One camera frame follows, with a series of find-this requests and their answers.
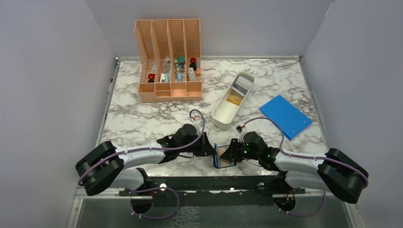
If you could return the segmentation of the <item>black leather card holder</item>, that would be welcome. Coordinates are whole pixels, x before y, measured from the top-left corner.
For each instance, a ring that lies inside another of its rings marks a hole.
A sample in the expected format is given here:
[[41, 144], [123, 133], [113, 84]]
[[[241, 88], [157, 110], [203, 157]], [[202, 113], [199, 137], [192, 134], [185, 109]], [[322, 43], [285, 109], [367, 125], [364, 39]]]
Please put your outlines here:
[[215, 154], [213, 155], [213, 166], [216, 169], [223, 169], [223, 168], [228, 168], [232, 166], [236, 166], [236, 162], [234, 161], [227, 161], [224, 159], [221, 159], [221, 156], [226, 152], [226, 150], [229, 148], [229, 145], [214, 145], [215, 149]]

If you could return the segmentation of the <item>white oblong plastic tray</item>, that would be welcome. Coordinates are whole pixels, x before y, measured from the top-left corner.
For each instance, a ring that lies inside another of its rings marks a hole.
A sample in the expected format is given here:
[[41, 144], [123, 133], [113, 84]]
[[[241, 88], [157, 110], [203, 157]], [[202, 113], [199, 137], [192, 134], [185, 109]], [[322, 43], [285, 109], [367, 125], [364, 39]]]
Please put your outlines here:
[[[232, 86], [235, 80], [239, 76], [245, 76], [249, 80], [253, 82], [251, 88], [246, 93], [244, 97], [236, 93]], [[212, 116], [212, 124], [222, 130], [227, 130], [230, 128], [234, 118], [236, 117], [238, 111], [242, 107], [244, 103], [246, 103], [248, 95], [251, 93], [251, 89], [255, 83], [255, 77], [246, 72], [238, 73], [233, 79], [232, 83], [228, 87], [227, 91], [224, 93], [222, 98], [219, 100], [218, 104], [213, 109]]]

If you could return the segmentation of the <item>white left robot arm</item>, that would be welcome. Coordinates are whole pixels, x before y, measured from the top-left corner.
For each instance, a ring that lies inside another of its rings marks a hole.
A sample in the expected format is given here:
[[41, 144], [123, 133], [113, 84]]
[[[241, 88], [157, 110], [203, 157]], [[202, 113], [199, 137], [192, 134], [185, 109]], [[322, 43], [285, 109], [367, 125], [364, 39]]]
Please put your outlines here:
[[115, 147], [105, 141], [79, 160], [75, 169], [79, 185], [88, 196], [108, 188], [125, 188], [138, 195], [149, 190], [145, 164], [162, 164], [175, 160], [183, 152], [196, 157], [213, 156], [216, 151], [199, 124], [184, 124], [176, 133], [165, 136], [150, 145]]

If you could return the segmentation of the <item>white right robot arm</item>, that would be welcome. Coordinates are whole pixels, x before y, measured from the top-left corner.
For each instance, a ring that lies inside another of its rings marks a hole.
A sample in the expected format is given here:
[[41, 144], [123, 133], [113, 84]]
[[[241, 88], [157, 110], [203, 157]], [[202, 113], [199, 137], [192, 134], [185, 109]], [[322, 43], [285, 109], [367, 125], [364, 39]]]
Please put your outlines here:
[[298, 188], [316, 189], [355, 204], [368, 186], [368, 172], [338, 149], [312, 155], [283, 152], [268, 146], [256, 132], [245, 132], [232, 139], [220, 159], [232, 163], [257, 160], [262, 168], [278, 173], [274, 187], [280, 193]]

